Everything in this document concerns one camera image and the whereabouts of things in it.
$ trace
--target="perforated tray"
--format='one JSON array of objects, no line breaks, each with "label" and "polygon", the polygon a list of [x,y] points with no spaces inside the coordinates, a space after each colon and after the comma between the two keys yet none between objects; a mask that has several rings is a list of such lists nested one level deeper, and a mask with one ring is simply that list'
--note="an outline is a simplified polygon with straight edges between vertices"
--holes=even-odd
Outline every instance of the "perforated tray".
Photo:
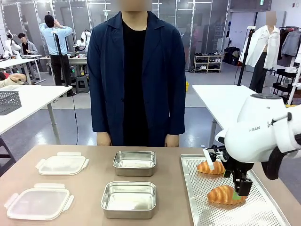
[{"label": "perforated tray", "polygon": [[197,165],[204,155],[181,155],[190,208],[195,226],[290,226],[289,222],[259,179],[249,171],[253,185],[245,203],[208,203],[207,194],[221,185],[234,187],[233,177],[199,173]]}]

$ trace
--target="stool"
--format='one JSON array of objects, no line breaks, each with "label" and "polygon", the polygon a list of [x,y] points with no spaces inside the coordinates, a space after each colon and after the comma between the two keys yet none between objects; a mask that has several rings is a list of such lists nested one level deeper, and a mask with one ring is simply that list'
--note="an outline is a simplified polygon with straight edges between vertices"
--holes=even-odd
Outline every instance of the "stool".
[{"label": "stool", "polygon": [[[84,82],[85,87],[80,88],[79,83]],[[88,93],[90,92],[87,76],[76,77],[76,93]]]},{"label": "stool", "polygon": [[0,154],[0,159],[9,159],[4,166],[0,167],[0,177],[14,164],[16,163],[15,158],[13,157],[12,153],[10,152],[9,148],[4,143],[4,140],[0,137],[0,147],[4,147],[8,154]]}]

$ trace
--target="baking tray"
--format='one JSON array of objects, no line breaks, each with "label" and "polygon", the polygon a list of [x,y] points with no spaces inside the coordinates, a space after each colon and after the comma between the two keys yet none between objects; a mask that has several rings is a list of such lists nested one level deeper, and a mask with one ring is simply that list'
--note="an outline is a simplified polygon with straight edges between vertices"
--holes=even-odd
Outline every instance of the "baking tray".
[{"label": "baking tray", "polygon": [[233,177],[199,173],[197,165],[204,155],[181,155],[194,226],[290,226],[273,198],[250,170],[253,185],[245,203],[222,205],[208,203],[207,194],[221,185],[234,187]]},{"label": "baking tray", "polygon": [[151,151],[119,151],[113,166],[118,176],[150,177],[156,167],[156,154]]},{"label": "baking tray", "polygon": [[156,206],[156,186],[151,182],[110,182],[101,200],[107,218],[150,219]]}]

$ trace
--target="gray basket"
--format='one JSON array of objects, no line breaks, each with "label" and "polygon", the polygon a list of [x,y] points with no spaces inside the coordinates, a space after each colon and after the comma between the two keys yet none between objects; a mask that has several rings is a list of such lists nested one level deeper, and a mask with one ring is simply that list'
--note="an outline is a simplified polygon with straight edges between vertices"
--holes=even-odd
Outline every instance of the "gray basket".
[{"label": "gray basket", "polygon": [[0,115],[6,115],[22,107],[18,91],[0,91]]}]

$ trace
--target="croissant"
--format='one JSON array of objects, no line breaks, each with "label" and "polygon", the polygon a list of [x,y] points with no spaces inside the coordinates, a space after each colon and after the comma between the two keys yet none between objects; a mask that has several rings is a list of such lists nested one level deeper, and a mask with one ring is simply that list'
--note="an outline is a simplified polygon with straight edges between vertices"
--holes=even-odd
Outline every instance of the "croissant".
[{"label": "croissant", "polygon": [[246,200],[246,196],[241,196],[238,200],[233,200],[234,188],[228,185],[222,185],[207,194],[209,202],[219,204],[238,204]]},{"label": "croissant", "polygon": [[215,161],[213,165],[214,170],[210,170],[207,161],[204,161],[197,166],[198,172],[207,174],[223,174],[225,172],[225,168],[221,162]]}]

